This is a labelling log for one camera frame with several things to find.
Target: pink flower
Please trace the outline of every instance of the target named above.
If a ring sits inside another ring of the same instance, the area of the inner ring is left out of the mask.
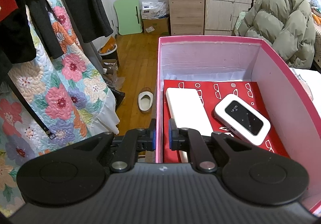
[[[68,31],[73,28],[65,8],[56,6],[53,8],[53,11],[55,16],[58,17],[59,23],[64,27],[65,30]]]
[[[78,55],[74,53],[66,55],[62,64],[64,67],[61,72],[67,80],[72,79],[78,82],[82,79],[82,72],[86,71],[86,64]]]
[[[45,98],[48,103],[46,114],[51,118],[67,120],[71,117],[73,101],[68,95],[63,84],[60,84],[59,88],[50,88]]]
[[[14,124],[19,121],[22,123],[20,113],[22,111],[21,104],[14,102],[9,103],[6,99],[0,100],[0,117],[4,120],[2,130],[6,135],[17,135],[21,137],[21,133],[17,131]]]

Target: white power bank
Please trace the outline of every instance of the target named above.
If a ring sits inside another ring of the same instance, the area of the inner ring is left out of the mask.
[[[216,105],[214,116],[231,132],[256,146],[263,143],[271,128],[269,120],[234,94]]]
[[[168,88],[166,99],[177,128],[195,129],[201,135],[211,136],[213,128],[196,89]],[[188,162],[187,153],[179,153],[181,161]]]

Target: green object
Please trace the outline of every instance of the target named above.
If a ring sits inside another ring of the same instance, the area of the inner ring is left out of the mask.
[[[139,0],[117,0],[114,2],[120,35],[142,32]]]

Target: green puffer jacket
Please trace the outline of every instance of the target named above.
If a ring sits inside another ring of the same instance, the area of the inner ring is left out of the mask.
[[[264,39],[289,67],[312,65],[316,31],[307,0],[258,0],[238,31]]]

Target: cardboard box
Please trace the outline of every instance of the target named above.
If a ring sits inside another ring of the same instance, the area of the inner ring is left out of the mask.
[[[144,33],[146,35],[169,35],[169,17],[143,19]]]

